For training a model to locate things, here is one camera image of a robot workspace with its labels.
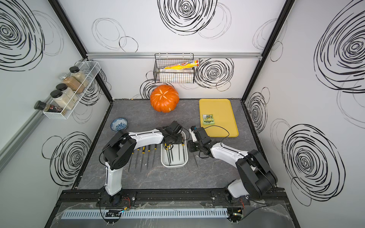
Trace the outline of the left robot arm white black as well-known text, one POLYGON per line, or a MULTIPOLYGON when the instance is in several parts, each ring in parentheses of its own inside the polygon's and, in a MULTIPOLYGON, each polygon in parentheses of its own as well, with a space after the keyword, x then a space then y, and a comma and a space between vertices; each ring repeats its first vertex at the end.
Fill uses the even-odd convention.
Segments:
POLYGON ((182 129, 179 123, 173 121, 168 126, 145 132, 133 133, 125 129, 118 131, 102 150, 106 166, 105 190, 108 195, 114 196, 122 190, 123 168, 135 150, 153 144, 181 144, 182 129))

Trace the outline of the white storage box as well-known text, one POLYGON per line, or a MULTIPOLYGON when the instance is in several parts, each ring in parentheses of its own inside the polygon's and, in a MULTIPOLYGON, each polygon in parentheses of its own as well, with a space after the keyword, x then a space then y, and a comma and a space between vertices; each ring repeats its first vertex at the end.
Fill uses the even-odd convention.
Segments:
POLYGON ((167 160, 167 156, 166 156, 166 151, 164 149, 164 144, 161 145, 161 164, 168 168, 168 169, 173 169, 173 168, 182 168, 184 167, 187 163, 188 163, 188 150, 187 150, 187 145, 186 145, 186 134, 184 132, 181 132, 181 134, 184 137, 184 150, 185 150, 185 162, 183 161, 183 149, 182 149, 182 144, 180 144, 181 146, 181 161, 179 161, 179 155, 178 155, 178 145, 177 144, 173 144, 173 148, 172 148, 172 153, 173 153, 173 157, 174 157, 174 161, 171 163, 171 166, 169 166, 168 164, 168 160, 167 160))

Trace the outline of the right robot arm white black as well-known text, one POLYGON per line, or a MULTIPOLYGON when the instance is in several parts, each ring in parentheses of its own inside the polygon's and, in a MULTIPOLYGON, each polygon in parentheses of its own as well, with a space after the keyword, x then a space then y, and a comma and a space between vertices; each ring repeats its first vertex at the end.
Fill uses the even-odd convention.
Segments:
POLYGON ((204 159, 222 160, 237 169, 240 178, 227 186, 227 191, 233 198, 249 196, 261 199, 277 184, 276 174, 259 151, 247 152, 229 147, 209 137, 202 127, 192 126, 189 133, 192 137, 189 141, 191 151, 203 153, 204 159))

